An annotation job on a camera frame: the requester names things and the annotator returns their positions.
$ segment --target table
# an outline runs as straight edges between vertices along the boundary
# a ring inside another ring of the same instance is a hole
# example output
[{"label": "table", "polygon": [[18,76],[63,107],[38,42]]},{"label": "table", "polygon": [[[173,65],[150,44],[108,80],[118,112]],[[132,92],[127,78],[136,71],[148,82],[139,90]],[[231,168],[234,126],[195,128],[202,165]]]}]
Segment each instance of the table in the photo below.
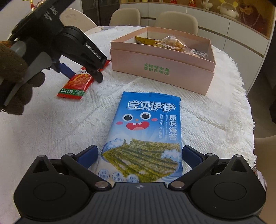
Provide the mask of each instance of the table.
[{"label": "table", "polygon": [[[110,59],[110,41],[140,28],[119,26],[93,34],[90,39]],[[242,80],[234,61],[215,47],[213,51],[215,75],[206,96],[115,72],[110,64],[102,72],[104,81],[94,82],[81,100],[61,99],[56,94],[68,79],[53,70],[44,70],[45,83],[33,90],[23,115],[0,116],[0,223],[11,224],[19,218],[13,192],[36,156],[60,158],[69,152],[77,154],[92,144],[102,150],[123,91],[179,96],[183,145],[220,158],[242,154],[253,166],[254,124]],[[81,68],[65,57],[61,62],[75,72]],[[183,169],[187,172],[189,167],[183,164]]]}]

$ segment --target red snack package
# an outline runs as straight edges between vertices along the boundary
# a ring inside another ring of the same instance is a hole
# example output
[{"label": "red snack package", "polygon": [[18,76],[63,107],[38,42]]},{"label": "red snack package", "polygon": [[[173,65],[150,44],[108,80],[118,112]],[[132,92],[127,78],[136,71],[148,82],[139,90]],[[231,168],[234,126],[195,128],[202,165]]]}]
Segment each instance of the red snack package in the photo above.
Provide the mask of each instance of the red snack package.
[{"label": "red snack package", "polygon": [[[104,70],[109,62],[110,60],[107,60],[100,71]],[[94,79],[86,71],[86,68],[82,67],[59,91],[57,97],[80,100],[92,82]]]}]

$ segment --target gloved hand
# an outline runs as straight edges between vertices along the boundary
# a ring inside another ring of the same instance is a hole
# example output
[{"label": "gloved hand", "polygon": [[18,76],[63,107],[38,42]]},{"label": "gloved hand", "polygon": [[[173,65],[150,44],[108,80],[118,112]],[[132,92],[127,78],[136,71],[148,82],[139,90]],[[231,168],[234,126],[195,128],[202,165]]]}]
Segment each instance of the gloved hand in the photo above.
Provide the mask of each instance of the gloved hand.
[{"label": "gloved hand", "polygon": [[[13,43],[13,41],[0,42],[0,79],[20,82],[23,80],[28,66],[22,57],[10,49]],[[0,111],[21,115],[24,111],[24,105],[31,100],[32,87],[39,87],[44,81],[45,74],[43,72],[37,73],[20,87],[7,106],[0,105]]]}]

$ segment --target dark cabinet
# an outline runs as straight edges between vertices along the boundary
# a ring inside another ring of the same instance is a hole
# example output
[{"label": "dark cabinet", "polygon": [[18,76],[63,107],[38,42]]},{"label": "dark cabinet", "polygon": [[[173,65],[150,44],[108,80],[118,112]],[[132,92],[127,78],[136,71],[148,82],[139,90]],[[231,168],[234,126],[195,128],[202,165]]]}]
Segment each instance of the dark cabinet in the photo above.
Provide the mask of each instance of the dark cabinet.
[{"label": "dark cabinet", "polygon": [[119,0],[82,0],[83,13],[98,26],[109,26],[112,14],[120,8]]}]

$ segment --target cardboard box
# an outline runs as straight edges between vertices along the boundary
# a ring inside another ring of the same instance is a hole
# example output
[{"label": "cardboard box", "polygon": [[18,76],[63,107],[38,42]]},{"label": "cardboard box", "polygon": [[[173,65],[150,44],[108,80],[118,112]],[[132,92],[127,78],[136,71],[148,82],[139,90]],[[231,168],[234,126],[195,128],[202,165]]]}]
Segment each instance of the cardboard box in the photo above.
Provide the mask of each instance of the cardboard box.
[{"label": "cardboard box", "polygon": [[[206,59],[167,48],[137,44],[135,36],[164,39],[176,36],[188,48],[204,51]],[[216,65],[209,39],[176,30],[145,27],[111,42],[114,71],[158,80],[205,95]]]}]

